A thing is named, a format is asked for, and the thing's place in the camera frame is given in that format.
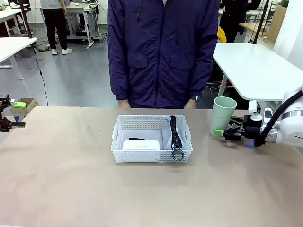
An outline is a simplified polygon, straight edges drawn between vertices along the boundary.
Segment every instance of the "jacket hood drawstring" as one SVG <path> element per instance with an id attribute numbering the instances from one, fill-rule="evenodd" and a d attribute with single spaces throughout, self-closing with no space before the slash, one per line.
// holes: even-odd
<path id="1" fill-rule="evenodd" d="M 176 39 L 176 43 L 179 43 L 179 29 L 180 29 L 180 18 L 181 18 L 181 6 L 182 6 L 182 0 L 180 0 L 180 3 L 179 3 L 179 14 L 178 14 L 178 27 L 177 27 L 177 39 Z"/>
<path id="2" fill-rule="evenodd" d="M 140 6 L 139 6 L 139 10 L 138 10 L 137 21 L 139 21 L 139 19 L 140 19 L 142 1 L 143 1 L 143 0 L 140 0 Z M 180 29 L 181 7 L 182 7 L 182 0 L 179 0 L 178 27 L 177 27 L 177 38 L 176 38 L 176 43 L 179 43 L 179 29 Z"/>

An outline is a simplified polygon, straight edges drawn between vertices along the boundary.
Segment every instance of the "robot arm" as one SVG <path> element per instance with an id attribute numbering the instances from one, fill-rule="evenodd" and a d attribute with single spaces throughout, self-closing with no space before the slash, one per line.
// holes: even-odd
<path id="1" fill-rule="evenodd" d="M 2 112 L 5 108 L 9 107 L 11 103 L 14 103 L 14 99 L 10 99 L 8 94 L 0 94 L 0 132 L 9 132 L 14 127 L 24 128 L 24 122 L 11 122 L 6 117 L 2 116 Z"/>
<path id="2" fill-rule="evenodd" d="M 254 103 L 250 103 L 250 113 L 244 118 L 232 117 L 230 129 L 222 135 L 226 140 L 240 141 L 244 136 L 254 139 L 254 145 L 259 147 L 265 142 L 283 143 L 292 146 L 303 147 L 303 86 L 284 95 L 281 106 L 274 114 L 270 108 L 266 108 L 264 118 L 259 116 Z"/>

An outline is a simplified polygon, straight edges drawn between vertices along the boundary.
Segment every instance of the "cardboard box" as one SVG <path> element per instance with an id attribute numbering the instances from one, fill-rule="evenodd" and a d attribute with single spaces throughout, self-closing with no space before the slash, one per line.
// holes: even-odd
<path id="1" fill-rule="evenodd" d="M 286 14 L 287 8 L 282 7 L 280 5 L 276 6 L 276 11 L 274 14 L 274 17 L 272 19 L 270 30 L 267 33 L 266 40 L 275 43 L 276 39 L 278 38 L 285 14 Z"/>
<path id="2" fill-rule="evenodd" d="M 35 98 L 21 98 L 18 100 L 18 102 L 23 102 L 26 103 L 26 108 L 14 108 L 12 107 L 11 113 L 13 114 L 14 117 L 20 117 L 20 121 L 29 114 L 29 112 L 32 111 L 36 106 L 39 106 L 39 103 Z"/>

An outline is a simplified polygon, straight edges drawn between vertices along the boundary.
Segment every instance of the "white plastic basket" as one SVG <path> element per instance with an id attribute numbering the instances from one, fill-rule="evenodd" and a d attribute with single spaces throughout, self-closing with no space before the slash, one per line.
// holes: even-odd
<path id="1" fill-rule="evenodd" d="M 193 151 L 189 127 L 184 116 L 176 116 L 176 123 L 179 128 L 179 136 L 184 141 L 186 148 L 182 148 L 184 158 L 182 161 L 175 161 L 172 158 L 172 150 L 163 150 L 162 124 L 168 116 L 140 116 L 120 115 L 113 131 L 113 143 L 111 151 L 116 162 L 159 162 L 159 163 L 186 163 Z M 130 137 L 146 140 L 157 140 L 160 143 L 160 150 L 122 150 L 125 140 Z"/>

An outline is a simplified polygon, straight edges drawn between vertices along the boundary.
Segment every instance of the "white sneaker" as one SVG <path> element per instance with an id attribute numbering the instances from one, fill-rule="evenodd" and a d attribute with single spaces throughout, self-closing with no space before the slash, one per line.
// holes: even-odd
<path id="1" fill-rule="evenodd" d="M 57 53 L 59 53 L 57 49 L 52 49 L 52 55 L 57 55 Z"/>
<path id="2" fill-rule="evenodd" d="M 66 50 L 62 49 L 62 54 L 66 55 L 69 53 L 72 53 L 72 49 L 70 49 L 70 48 L 67 48 Z"/>

